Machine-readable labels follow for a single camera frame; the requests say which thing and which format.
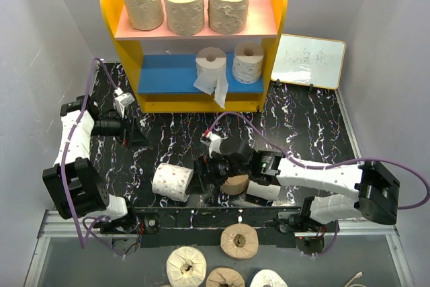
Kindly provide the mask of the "tan roll with white scrap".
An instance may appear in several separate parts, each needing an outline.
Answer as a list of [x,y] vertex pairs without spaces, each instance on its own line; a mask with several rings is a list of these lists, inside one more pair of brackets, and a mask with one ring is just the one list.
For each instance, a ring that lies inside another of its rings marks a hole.
[[249,184],[248,175],[238,175],[234,177],[229,177],[220,189],[229,195],[239,195],[244,192]]

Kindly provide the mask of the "plain white roll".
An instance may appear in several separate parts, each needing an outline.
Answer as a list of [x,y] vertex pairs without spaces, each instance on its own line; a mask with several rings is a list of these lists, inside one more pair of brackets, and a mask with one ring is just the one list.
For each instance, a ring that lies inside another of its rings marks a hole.
[[262,198],[267,201],[276,201],[280,194],[281,187],[276,185],[264,186],[255,181],[250,181],[247,187],[247,195]]

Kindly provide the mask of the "white patterned paper roll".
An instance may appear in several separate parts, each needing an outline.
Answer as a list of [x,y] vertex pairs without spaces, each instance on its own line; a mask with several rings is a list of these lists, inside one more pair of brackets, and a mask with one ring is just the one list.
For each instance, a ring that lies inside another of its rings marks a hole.
[[174,201],[186,202],[189,194],[186,189],[193,177],[193,169],[161,163],[155,171],[152,191]]

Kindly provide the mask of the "white paper roll sheet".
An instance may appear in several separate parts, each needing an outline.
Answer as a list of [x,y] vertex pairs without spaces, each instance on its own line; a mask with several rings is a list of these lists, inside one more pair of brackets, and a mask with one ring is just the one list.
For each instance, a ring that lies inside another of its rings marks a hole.
[[203,48],[196,56],[196,68],[197,79],[193,86],[208,95],[214,95],[214,101],[224,109],[228,93],[224,51],[214,47]]

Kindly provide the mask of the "white dotted roll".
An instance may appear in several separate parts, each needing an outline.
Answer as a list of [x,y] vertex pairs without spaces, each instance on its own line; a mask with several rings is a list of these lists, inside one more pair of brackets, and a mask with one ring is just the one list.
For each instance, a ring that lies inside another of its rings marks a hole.
[[261,76],[264,51],[255,42],[241,42],[234,51],[232,75],[240,83],[251,84]]

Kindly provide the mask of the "tan paper roll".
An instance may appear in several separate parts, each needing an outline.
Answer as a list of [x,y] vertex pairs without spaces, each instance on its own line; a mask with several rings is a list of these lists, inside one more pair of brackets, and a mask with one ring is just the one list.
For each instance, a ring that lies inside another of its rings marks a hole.
[[238,34],[245,29],[249,0],[208,0],[210,28],[219,34]]
[[204,28],[204,0],[164,0],[168,28],[177,35],[193,36]]
[[124,0],[124,5],[134,29],[149,31],[164,22],[161,0]]

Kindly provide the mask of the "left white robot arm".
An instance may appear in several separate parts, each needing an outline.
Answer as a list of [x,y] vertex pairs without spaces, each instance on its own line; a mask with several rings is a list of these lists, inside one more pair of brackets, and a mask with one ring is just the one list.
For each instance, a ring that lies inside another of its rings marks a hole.
[[54,165],[43,171],[42,180],[60,216],[70,219],[72,213],[61,179],[61,165],[64,164],[67,188],[77,217],[108,216],[122,231],[130,233],[137,228],[139,217],[124,198],[108,193],[105,180],[90,161],[91,137],[114,137],[128,149],[147,148],[150,142],[139,130],[134,116],[100,116],[97,103],[91,98],[83,117],[77,121],[83,103],[84,97],[80,96],[61,106],[60,149]]

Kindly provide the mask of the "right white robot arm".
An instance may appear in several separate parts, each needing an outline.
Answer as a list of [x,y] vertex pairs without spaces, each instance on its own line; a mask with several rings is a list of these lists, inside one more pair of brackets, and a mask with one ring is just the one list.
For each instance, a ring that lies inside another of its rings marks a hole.
[[330,222],[364,217],[377,224],[397,221],[399,181],[379,161],[334,167],[324,163],[301,166],[282,153],[256,151],[247,141],[202,137],[209,152],[193,162],[193,176],[186,191],[203,194],[210,185],[222,186],[230,177],[246,175],[264,188],[270,185],[301,186],[332,192],[308,197],[300,212],[280,225],[292,230],[315,231]]

